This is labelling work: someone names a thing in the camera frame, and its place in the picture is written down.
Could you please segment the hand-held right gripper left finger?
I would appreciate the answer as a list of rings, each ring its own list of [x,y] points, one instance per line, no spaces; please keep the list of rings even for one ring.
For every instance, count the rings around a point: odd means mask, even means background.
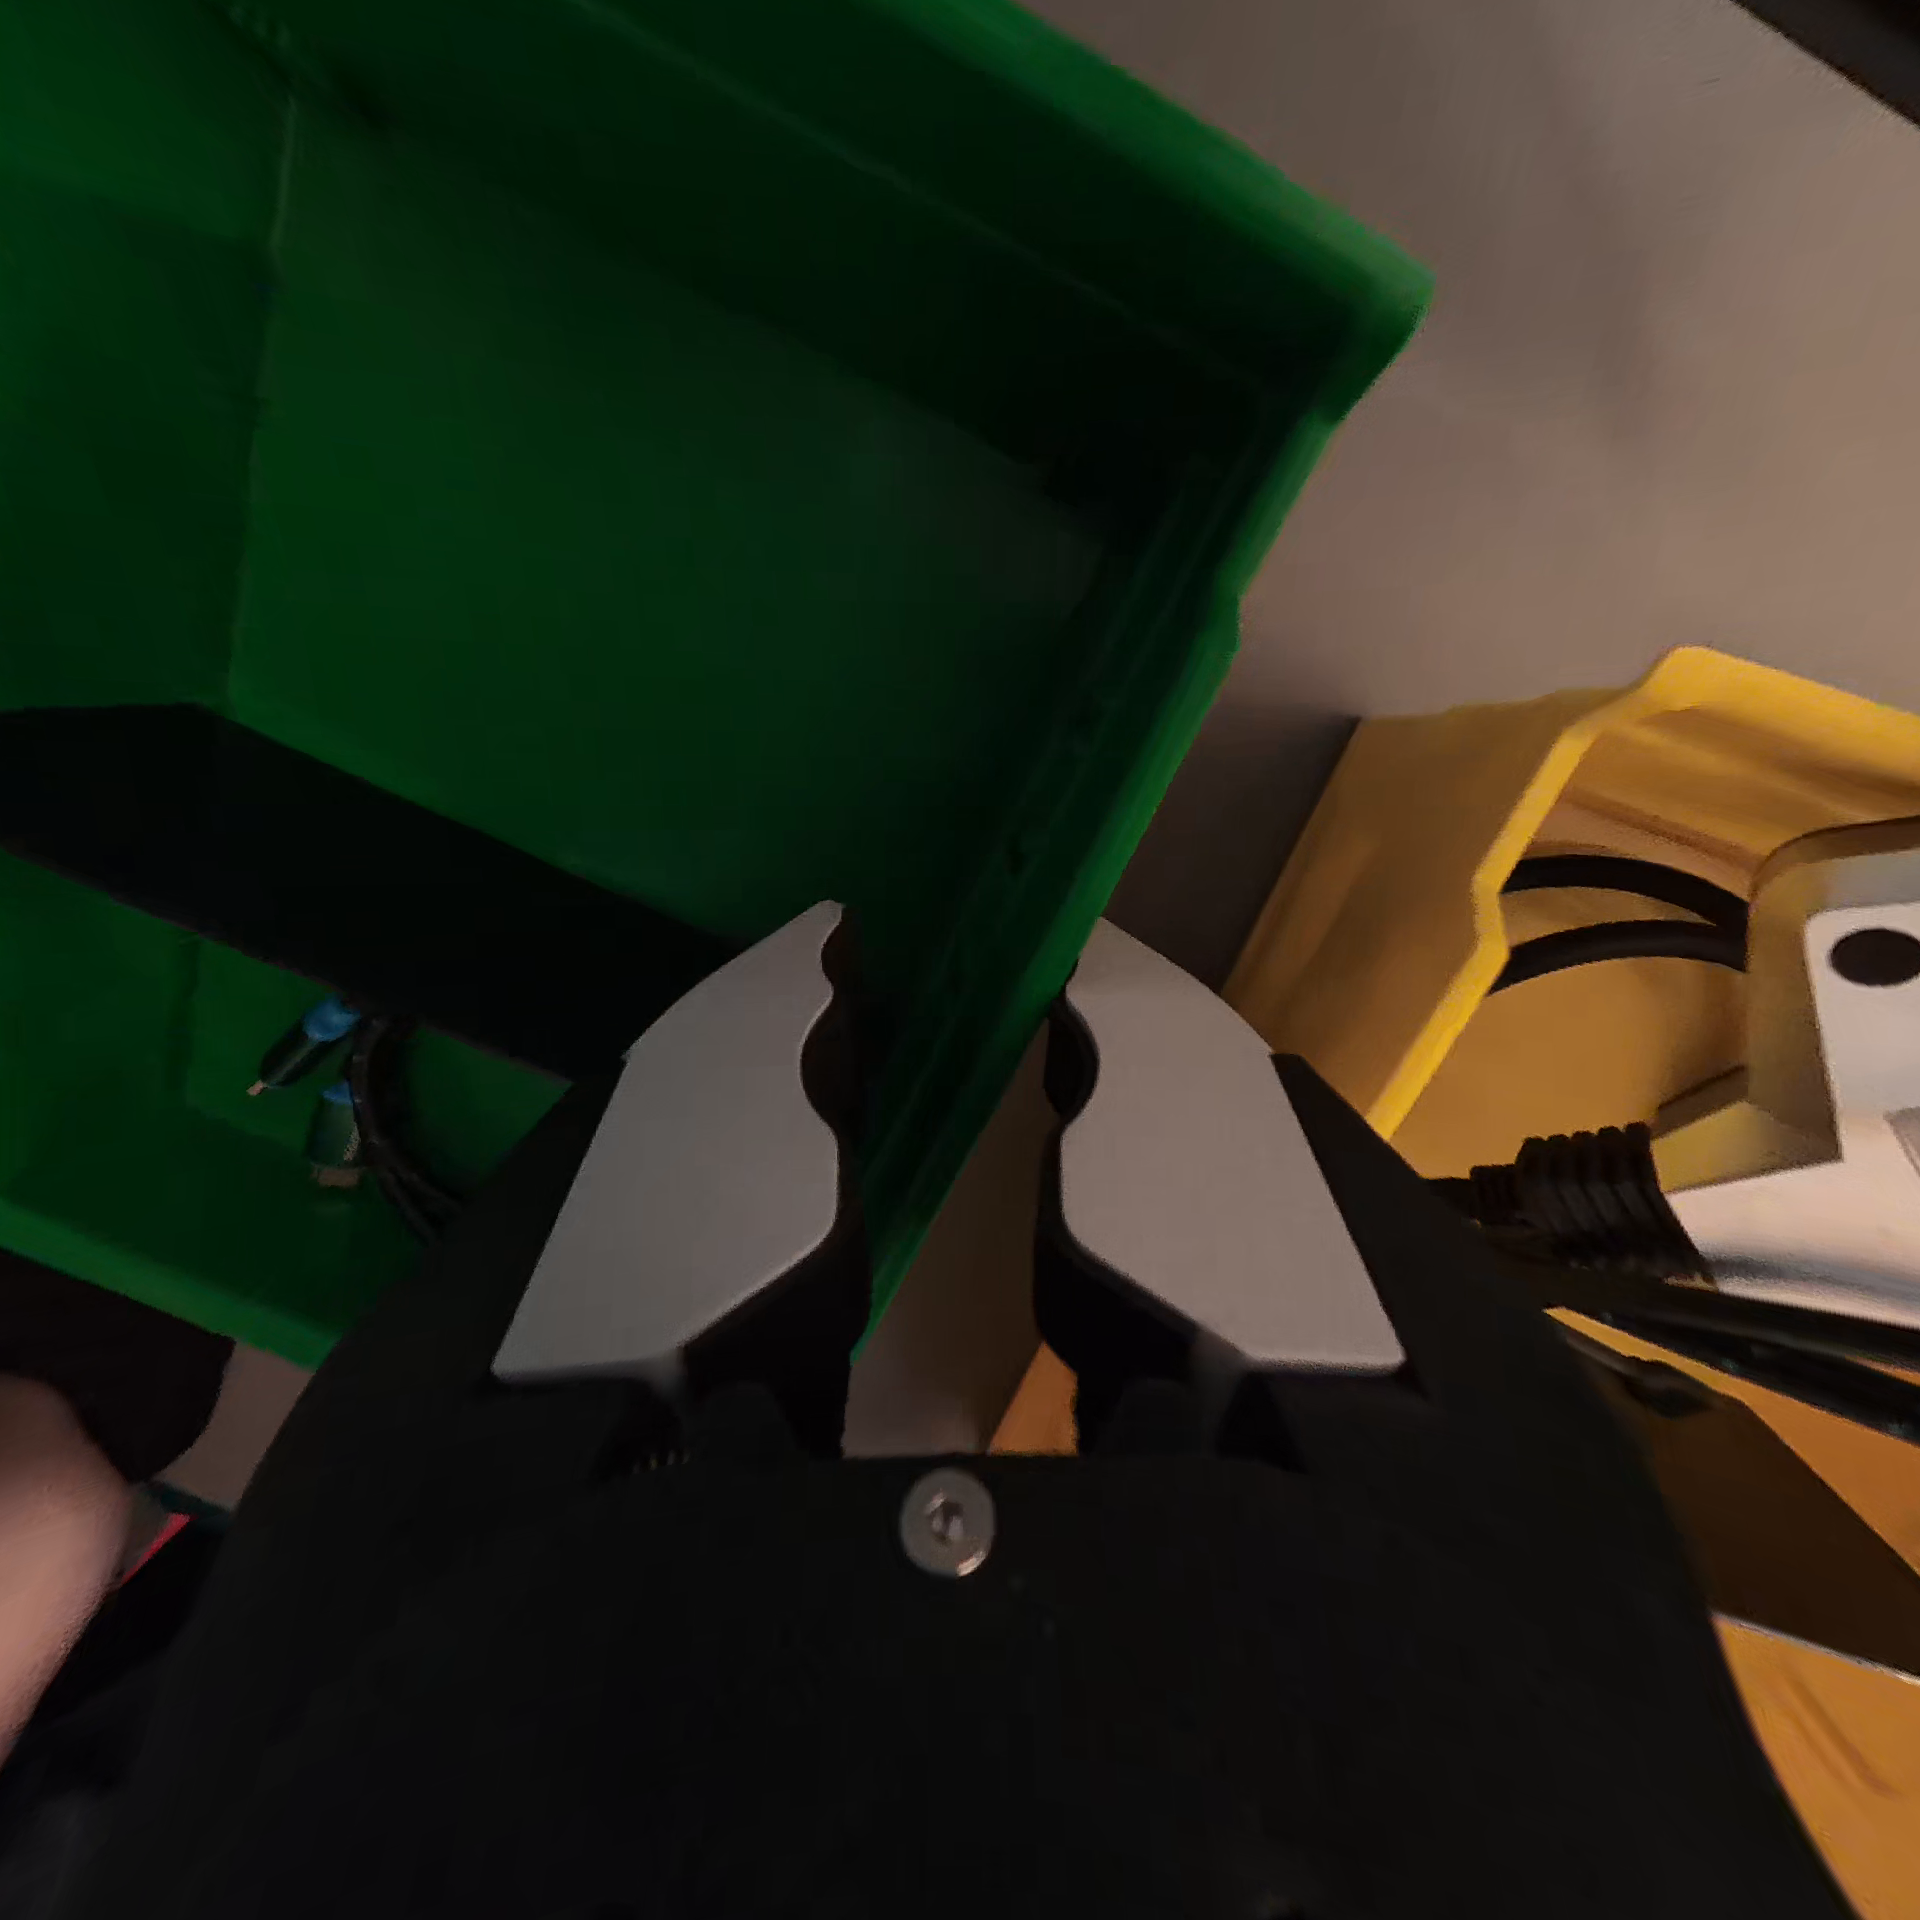
[[[501,1383],[846,1388],[866,1331],[856,972],[848,911],[821,901],[637,1035]]]

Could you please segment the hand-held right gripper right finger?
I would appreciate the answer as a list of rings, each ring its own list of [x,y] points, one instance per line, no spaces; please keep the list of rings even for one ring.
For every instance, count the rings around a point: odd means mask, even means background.
[[[1099,921],[1061,993],[1070,1253],[1274,1372],[1398,1372],[1403,1348],[1260,1033]]]

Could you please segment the yellow plastic bin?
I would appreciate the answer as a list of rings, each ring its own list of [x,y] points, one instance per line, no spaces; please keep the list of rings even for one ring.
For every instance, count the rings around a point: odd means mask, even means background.
[[[1791,842],[1917,716],[1715,650],[1360,725],[1221,999],[1401,1338],[1274,1372],[1061,1223],[1077,1455],[987,1461],[1014,1909],[1917,1916],[1917,1328],[1710,1284],[1660,1112],[1736,1066]]]

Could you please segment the green plastic bin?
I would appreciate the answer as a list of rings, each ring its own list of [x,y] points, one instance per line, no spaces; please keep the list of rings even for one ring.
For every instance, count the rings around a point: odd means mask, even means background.
[[[1432,273],[1016,5],[4,5],[4,1251],[315,1367],[848,907],[884,1311]]]

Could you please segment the person's leg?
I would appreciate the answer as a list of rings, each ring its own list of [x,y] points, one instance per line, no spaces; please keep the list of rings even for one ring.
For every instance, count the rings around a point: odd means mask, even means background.
[[[58,1391],[4,1379],[4,1755],[110,1592],[132,1484]]]

